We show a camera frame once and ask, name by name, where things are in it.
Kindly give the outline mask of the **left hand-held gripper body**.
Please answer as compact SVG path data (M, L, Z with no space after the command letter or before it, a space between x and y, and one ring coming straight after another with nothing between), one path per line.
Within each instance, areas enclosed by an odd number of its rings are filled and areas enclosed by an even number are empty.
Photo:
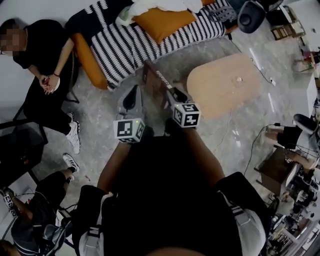
M145 114L119 112L113 121L114 137L121 143L139 143L145 130Z

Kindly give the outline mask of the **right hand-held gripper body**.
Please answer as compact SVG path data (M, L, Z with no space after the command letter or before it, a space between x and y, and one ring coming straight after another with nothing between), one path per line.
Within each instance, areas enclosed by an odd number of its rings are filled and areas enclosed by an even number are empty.
M181 128L196 128L201 119L200 107L196 103L176 103L173 105L172 119Z

